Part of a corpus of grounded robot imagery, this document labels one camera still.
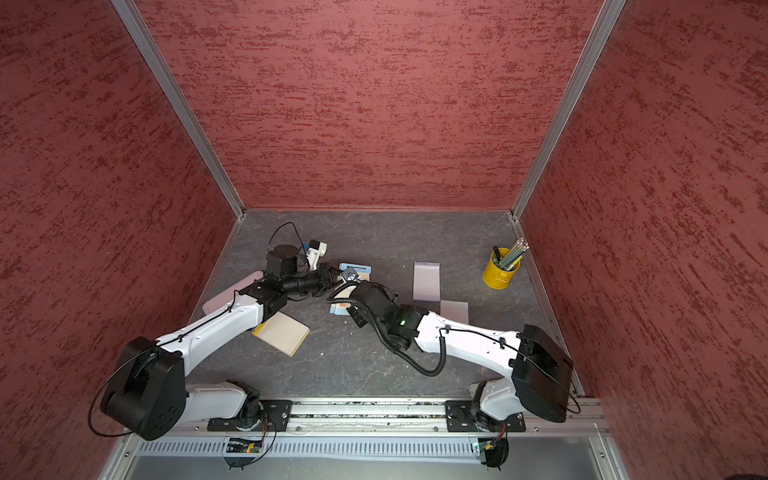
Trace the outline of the blue memo pad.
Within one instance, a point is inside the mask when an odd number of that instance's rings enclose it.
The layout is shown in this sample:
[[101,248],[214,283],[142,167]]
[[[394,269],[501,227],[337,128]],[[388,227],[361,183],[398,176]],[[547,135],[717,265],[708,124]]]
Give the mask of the blue memo pad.
[[339,264],[341,273],[339,278],[342,284],[336,288],[330,296],[332,303],[329,312],[336,316],[348,316],[348,303],[341,302],[341,299],[349,297],[350,293],[362,282],[368,281],[372,273],[372,267],[364,264],[354,264],[342,262]]

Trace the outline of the purple memo pad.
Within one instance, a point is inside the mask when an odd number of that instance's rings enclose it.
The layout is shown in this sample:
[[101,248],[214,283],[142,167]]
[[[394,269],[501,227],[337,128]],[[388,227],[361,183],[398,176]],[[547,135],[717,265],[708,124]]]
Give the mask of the purple memo pad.
[[441,300],[439,263],[414,263],[412,296],[415,301],[439,302]]

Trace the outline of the yellow memo pad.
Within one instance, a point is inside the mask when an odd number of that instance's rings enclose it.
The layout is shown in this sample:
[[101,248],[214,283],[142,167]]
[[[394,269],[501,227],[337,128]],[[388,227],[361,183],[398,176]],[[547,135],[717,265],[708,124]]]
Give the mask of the yellow memo pad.
[[282,313],[275,313],[257,326],[252,335],[283,354],[293,357],[310,333],[310,329]]

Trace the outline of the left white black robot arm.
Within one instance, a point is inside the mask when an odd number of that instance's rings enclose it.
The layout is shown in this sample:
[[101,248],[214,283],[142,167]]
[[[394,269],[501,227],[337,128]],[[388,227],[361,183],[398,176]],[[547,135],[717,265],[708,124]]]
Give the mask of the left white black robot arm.
[[266,425],[258,391],[240,381],[192,385],[188,375],[209,355],[274,317],[294,296],[319,296],[338,283],[338,269],[322,262],[327,245],[279,245],[268,251],[258,279],[247,277],[221,297],[222,306],[173,333],[137,337],[91,402],[126,433],[156,440],[176,425],[221,419],[240,431]]

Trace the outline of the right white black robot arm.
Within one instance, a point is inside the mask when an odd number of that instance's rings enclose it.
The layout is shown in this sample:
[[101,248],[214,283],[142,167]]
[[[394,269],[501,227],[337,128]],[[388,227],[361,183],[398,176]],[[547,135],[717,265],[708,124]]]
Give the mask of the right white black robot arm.
[[360,327],[370,325],[392,354],[418,373],[436,377],[449,357],[499,375],[475,390],[476,415],[502,421],[529,412],[563,423],[572,412],[573,361],[541,328],[489,330],[449,320],[434,311],[400,304],[394,292],[370,281],[352,281],[329,295],[344,304]]

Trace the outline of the pink pencil case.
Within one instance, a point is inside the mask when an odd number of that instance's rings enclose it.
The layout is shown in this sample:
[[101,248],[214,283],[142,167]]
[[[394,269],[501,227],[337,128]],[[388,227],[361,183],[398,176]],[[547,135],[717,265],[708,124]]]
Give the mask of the pink pencil case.
[[263,277],[263,272],[260,270],[257,270],[246,277],[242,278],[241,280],[237,281],[235,284],[225,288],[220,293],[214,295],[210,300],[206,301],[202,306],[202,311],[205,316],[210,315],[211,313],[215,312],[216,310],[230,304],[233,300],[234,292],[240,291],[252,283],[254,283],[257,280],[260,280]]

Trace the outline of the yellow pen cup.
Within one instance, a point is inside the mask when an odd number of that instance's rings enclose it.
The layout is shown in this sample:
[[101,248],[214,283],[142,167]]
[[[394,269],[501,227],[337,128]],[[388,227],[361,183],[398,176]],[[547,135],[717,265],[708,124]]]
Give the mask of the yellow pen cup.
[[504,290],[509,286],[510,281],[515,276],[516,272],[519,270],[522,258],[519,258],[516,262],[514,262],[509,270],[504,270],[499,267],[497,264],[497,255],[496,253],[499,253],[501,256],[504,256],[509,252],[506,248],[499,248],[494,247],[493,251],[490,255],[490,258],[487,262],[487,265],[485,267],[485,270],[482,274],[482,279],[484,283],[494,290]]

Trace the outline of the bundle of pencils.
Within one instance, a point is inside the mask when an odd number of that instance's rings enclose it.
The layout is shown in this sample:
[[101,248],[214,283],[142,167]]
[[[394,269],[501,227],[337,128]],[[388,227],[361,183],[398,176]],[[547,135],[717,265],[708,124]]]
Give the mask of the bundle of pencils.
[[523,254],[529,250],[528,242],[524,237],[519,238],[506,253],[494,246],[491,257],[492,263],[503,271],[511,271]]

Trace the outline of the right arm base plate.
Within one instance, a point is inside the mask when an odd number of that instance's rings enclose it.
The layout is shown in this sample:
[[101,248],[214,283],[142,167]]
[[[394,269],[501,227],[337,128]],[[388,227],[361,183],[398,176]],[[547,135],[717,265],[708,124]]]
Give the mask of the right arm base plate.
[[450,433],[522,433],[526,425],[521,413],[500,421],[473,408],[468,400],[448,400],[444,403],[447,430]]

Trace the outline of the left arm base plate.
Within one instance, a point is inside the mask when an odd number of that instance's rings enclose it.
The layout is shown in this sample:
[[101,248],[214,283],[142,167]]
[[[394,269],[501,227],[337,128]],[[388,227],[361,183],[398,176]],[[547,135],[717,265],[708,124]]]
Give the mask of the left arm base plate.
[[248,417],[214,418],[207,424],[209,432],[255,434],[272,430],[285,432],[294,403],[291,400],[260,400],[249,406]]

